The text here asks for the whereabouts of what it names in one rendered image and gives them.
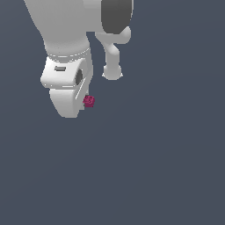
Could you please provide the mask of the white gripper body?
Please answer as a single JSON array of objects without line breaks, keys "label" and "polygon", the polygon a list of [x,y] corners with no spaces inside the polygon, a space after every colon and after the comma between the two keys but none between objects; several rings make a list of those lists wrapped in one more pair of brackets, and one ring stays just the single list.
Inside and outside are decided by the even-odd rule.
[{"label": "white gripper body", "polygon": [[76,118],[83,104],[83,98],[87,91],[87,79],[85,78],[76,89],[49,91],[50,98],[56,111],[64,118]]}]

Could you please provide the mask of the small magenta object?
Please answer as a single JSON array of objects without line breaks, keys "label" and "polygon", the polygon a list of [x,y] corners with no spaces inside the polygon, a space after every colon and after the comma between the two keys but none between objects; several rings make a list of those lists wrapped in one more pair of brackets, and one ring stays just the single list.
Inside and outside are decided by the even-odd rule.
[{"label": "small magenta object", "polygon": [[93,107],[95,103],[95,98],[93,96],[85,96],[83,99],[83,103],[85,107]]}]

